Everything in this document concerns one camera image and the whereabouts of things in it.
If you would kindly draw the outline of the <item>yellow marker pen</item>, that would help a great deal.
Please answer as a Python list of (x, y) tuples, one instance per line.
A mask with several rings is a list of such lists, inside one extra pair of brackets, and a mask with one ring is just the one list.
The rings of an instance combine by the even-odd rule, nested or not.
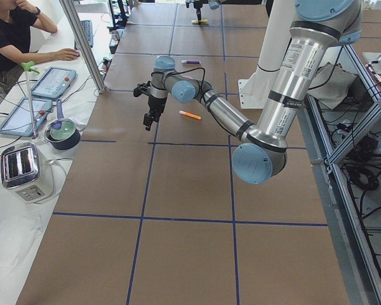
[(191, 20), (192, 24), (195, 25), (201, 25), (201, 24), (207, 24), (208, 20), (207, 19), (202, 19), (202, 20)]

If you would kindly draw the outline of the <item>orange marker pen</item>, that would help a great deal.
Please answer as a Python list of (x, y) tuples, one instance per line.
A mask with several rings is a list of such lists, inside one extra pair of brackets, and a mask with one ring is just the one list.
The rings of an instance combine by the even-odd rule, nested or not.
[(196, 120), (201, 120), (201, 117), (196, 115), (196, 114), (192, 114), (192, 113), (189, 113), (189, 112), (186, 112), (186, 111), (181, 111), (181, 110), (179, 110), (178, 113), (180, 115), (186, 116), (188, 118), (192, 118), (192, 119), (196, 119)]

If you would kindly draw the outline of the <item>purple marker pen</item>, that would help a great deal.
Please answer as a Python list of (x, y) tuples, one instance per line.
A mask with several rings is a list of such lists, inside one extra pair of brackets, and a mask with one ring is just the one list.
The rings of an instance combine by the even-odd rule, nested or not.
[(200, 61), (197, 60), (181, 60), (181, 64), (184, 65), (200, 65)]

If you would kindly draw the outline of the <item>small metal cup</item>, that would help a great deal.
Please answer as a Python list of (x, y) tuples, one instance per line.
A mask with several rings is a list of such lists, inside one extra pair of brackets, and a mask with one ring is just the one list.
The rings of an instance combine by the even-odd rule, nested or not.
[(119, 32), (117, 30), (113, 30), (110, 34), (113, 41), (118, 42), (120, 40)]

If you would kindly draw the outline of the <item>dark blue pot with lid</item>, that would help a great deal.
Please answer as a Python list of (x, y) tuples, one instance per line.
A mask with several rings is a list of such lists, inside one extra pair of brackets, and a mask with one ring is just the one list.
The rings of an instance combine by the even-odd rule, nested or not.
[(57, 119), (50, 123), (44, 132), (44, 139), (55, 149), (64, 151), (78, 145), (81, 140), (77, 126), (73, 120), (64, 118), (62, 100), (57, 99)]

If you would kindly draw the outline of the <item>upper blue teach pendant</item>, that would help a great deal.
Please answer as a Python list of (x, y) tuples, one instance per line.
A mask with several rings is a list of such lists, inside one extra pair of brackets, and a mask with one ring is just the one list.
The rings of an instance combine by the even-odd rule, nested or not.
[(74, 69), (49, 67), (32, 87), (32, 96), (55, 100), (66, 92), (76, 76)]

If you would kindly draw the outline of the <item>blue teach pendant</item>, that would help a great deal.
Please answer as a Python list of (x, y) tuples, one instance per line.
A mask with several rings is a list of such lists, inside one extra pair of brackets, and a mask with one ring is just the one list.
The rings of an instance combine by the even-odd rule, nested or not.
[[(36, 127), (39, 128), (51, 112), (53, 102), (43, 98), (32, 98)], [(0, 125), (0, 134), (31, 137), (33, 135), (30, 105), (27, 97), (22, 98)]]
[(32, 87), (32, 96), (55, 100), (66, 92), (76, 76), (74, 69), (49, 67)]

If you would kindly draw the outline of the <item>black keyboard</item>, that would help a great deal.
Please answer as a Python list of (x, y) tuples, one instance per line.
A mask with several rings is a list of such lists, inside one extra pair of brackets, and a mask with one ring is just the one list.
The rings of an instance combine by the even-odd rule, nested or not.
[(89, 46), (93, 47), (93, 24), (91, 20), (81, 20), (81, 27), (84, 32), (84, 36), (89, 44)]

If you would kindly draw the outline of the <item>lower blue teach pendant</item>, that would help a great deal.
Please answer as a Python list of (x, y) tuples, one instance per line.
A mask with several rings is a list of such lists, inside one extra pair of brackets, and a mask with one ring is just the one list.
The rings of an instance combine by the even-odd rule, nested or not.
[[(36, 127), (39, 128), (51, 112), (53, 102), (43, 98), (32, 98)], [(27, 97), (22, 98), (0, 125), (0, 134), (31, 137), (33, 135), (30, 105)]]

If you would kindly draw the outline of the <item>metal rod green clip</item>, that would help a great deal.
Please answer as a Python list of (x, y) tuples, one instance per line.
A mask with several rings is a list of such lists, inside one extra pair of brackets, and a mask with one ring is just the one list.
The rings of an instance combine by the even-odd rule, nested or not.
[(38, 131), (36, 126), (36, 117), (34, 114), (34, 104), (32, 101), (32, 90), (30, 85), (30, 72), (35, 72), (36, 74), (39, 74), (37, 70), (35, 70), (33, 67), (35, 65), (34, 61), (29, 62), (22, 62), (21, 67), (23, 68), (24, 74), (25, 74), (25, 81), (27, 85), (27, 96), (29, 99), (29, 108), (30, 108), (30, 120), (31, 120), (31, 126), (32, 126), (32, 139), (36, 139), (38, 137)]

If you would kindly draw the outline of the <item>silver toaster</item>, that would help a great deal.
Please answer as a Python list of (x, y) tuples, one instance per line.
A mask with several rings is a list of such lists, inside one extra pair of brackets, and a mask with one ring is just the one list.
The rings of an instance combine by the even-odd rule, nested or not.
[(30, 142), (10, 146), (1, 153), (1, 182), (26, 203), (46, 199), (54, 191), (52, 169)]

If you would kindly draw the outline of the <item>seated person black shirt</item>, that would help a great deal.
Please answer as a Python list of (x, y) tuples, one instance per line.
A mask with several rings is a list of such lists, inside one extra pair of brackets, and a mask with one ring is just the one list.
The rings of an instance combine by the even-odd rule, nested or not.
[(50, 34), (58, 32), (52, 19), (30, 2), (0, 1), (0, 87), (7, 92), (23, 73), (22, 63), (71, 61), (79, 57), (79, 52), (71, 48), (49, 53), (31, 52), (32, 27)]

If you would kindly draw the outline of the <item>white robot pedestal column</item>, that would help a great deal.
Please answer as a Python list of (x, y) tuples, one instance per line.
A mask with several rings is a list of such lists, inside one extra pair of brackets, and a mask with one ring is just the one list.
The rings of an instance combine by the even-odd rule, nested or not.
[(239, 80), (241, 108), (264, 107), (290, 43), (290, 25), (295, 13), (295, 1), (273, 1), (257, 69), (248, 79)]

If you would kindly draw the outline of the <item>aluminium frame post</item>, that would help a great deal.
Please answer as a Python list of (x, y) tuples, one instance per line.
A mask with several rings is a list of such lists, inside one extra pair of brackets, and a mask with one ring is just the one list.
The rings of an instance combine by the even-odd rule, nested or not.
[(93, 53), (91, 51), (89, 42), (87, 42), (84, 35), (83, 28), (81, 27), (79, 15), (75, 9), (73, 1), (71, 0), (59, 0), (59, 3), (68, 19), (69, 25), (74, 34), (74, 38), (79, 47), (79, 52), (83, 57), (86, 66), (89, 70), (90, 76), (95, 83), (95, 86), (99, 93), (103, 93), (106, 89), (102, 75), (98, 70), (98, 65), (95, 61)]

